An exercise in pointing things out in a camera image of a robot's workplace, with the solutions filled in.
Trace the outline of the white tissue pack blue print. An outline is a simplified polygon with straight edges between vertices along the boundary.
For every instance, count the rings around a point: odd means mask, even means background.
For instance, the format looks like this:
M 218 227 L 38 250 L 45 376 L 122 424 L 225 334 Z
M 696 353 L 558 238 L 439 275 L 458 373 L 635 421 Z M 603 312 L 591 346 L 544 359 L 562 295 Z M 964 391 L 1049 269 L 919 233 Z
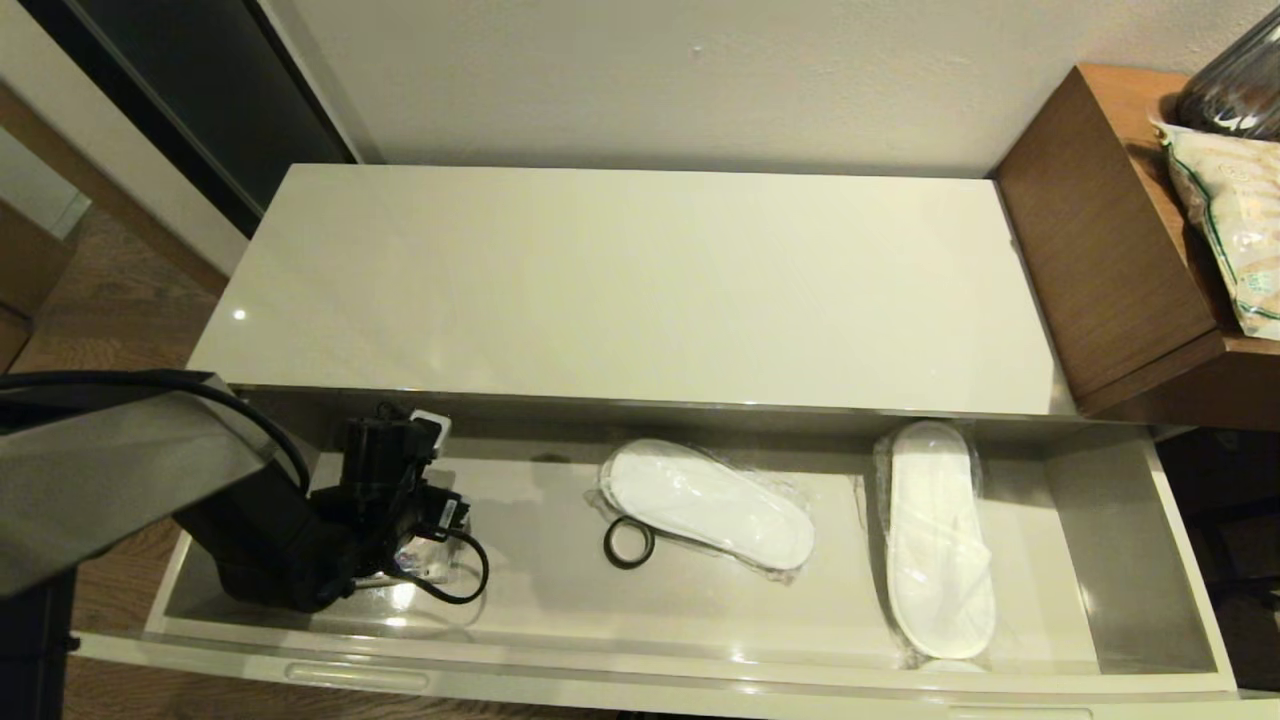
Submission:
M 458 579 L 454 569 L 460 542 L 456 538 L 435 541 L 413 538 L 396 553 L 401 571 L 421 578 L 434 585 L 453 585 Z

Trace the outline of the white glossy drawer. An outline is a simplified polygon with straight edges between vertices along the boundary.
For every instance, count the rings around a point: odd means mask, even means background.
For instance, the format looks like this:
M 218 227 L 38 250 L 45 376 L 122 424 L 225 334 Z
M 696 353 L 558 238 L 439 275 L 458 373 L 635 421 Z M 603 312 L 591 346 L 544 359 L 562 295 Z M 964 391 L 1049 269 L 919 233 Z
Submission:
M 454 423 L 431 475 L 466 496 L 492 559 L 484 597 L 358 591 L 316 616 L 227 597 L 161 521 L 87 564 L 88 659 L 429 697 L 776 720 L 1280 720 L 1236 685 L 1144 427 L 954 414 L 975 446 L 992 551 L 991 646 L 927 659 L 892 624 L 876 442 L 919 410 L 776 407 L 407 389 L 248 387 L 337 482 L 339 424 L 422 407 Z M 815 552 L 792 577 L 664 542 L 605 560 L 590 500 L 621 445 L 690 445 L 795 489 Z

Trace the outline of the black tape roll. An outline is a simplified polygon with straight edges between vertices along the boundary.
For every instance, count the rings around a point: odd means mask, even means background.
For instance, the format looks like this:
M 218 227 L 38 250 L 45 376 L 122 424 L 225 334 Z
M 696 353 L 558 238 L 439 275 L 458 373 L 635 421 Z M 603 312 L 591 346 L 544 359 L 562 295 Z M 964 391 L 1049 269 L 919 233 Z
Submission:
M 614 542 L 616 541 L 616 536 L 625 527 L 628 527 L 631 529 L 637 530 L 640 533 L 640 537 L 644 541 L 643 550 L 641 550 L 641 552 L 637 556 L 625 557 L 623 555 L 621 555 L 618 552 L 618 550 L 616 547 L 616 542 Z M 655 532 L 649 525 L 639 521 L 635 518 L 627 516 L 627 515 L 622 515 L 622 516 L 616 518 L 611 523 L 611 525 L 608 527 L 608 529 L 605 530 L 605 534 L 604 534 L 604 537 L 602 539 L 602 551 L 603 551 L 603 553 L 605 556 L 605 560 L 613 568 L 620 569 L 620 570 L 627 570 L 627 571 L 637 569 L 637 568 L 643 566 L 644 564 L 646 564 L 649 561 L 649 559 L 653 556 L 653 553 L 655 551 L 655 547 L 657 547 L 657 534 L 655 534 Z

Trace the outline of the white slipper in crumpled plastic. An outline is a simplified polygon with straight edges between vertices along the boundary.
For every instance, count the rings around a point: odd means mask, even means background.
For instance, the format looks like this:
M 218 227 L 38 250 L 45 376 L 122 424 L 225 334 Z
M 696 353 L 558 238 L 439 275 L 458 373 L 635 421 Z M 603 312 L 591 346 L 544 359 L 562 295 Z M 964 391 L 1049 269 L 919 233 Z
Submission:
M 600 466 L 596 492 L 657 534 L 767 575 L 800 573 L 817 547 L 809 502 L 787 477 L 744 469 L 666 439 L 634 439 Z

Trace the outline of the white glossy cabinet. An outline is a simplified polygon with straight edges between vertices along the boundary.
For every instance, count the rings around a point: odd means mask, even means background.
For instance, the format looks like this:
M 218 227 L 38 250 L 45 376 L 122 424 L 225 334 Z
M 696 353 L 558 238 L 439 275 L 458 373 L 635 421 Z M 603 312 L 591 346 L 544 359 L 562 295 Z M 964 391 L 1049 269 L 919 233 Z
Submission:
M 984 179 L 297 165 L 189 366 L 241 386 L 1076 411 Z

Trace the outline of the brown wooden furniture piece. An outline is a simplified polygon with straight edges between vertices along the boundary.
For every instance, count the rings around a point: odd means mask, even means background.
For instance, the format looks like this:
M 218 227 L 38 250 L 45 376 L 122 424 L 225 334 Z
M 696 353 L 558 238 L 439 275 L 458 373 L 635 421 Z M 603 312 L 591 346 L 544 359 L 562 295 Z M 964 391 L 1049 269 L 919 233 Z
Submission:
M 35 319 L 74 250 L 0 199 L 0 374 L 35 333 Z

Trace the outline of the brown wooden door trim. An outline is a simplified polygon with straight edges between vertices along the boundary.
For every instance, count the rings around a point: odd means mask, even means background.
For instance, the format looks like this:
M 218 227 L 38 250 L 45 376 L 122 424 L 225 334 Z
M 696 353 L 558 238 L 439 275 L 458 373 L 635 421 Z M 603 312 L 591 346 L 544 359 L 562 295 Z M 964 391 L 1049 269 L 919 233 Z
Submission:
M 228 274 L 180 241 L 1 79 L 0 128 L 202 290 L 214 295 L 225 290 Z

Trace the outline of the white slipper in smooth plastic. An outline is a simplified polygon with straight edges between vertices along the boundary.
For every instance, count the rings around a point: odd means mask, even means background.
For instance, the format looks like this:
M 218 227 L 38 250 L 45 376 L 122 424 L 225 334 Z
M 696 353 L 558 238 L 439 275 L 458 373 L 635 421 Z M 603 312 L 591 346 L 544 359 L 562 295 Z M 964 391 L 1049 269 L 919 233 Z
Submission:
M 983 474 L 966 428 L 909 423 L 877 441 L 874 460 L 888 620 L 925 659 L 979 657 L 998 612 L 980 520 Z

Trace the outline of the brown wooden desk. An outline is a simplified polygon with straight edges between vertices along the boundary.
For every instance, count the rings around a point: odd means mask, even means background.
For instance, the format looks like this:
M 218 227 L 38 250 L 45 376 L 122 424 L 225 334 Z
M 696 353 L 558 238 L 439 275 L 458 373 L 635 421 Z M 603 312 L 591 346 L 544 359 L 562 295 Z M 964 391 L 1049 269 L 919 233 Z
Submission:
M 1280 342 L 1242 332 L 1152 127 L 1185 85 L 1074 67 L 995 178 L 1080 414 L 1280 432 Z

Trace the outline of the clear snack bag green print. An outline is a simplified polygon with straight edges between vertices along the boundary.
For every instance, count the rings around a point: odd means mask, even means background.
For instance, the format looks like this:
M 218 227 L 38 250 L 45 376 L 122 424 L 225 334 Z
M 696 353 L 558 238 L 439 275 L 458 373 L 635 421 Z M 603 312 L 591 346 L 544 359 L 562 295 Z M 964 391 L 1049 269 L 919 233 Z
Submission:
M 1280 142 L 1156 123 L 1187 219 L 1204 237 L 1242 332 L 1280 342 Z

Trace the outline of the dark glass vase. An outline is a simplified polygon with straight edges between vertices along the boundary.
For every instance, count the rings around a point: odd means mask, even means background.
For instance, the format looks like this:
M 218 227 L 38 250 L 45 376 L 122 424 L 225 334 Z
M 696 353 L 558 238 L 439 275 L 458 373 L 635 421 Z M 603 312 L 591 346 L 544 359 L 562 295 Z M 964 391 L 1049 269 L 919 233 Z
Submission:
M 1175 114 L 1201 132 L 1280 142 L 1280 5 L 1190 78 Z

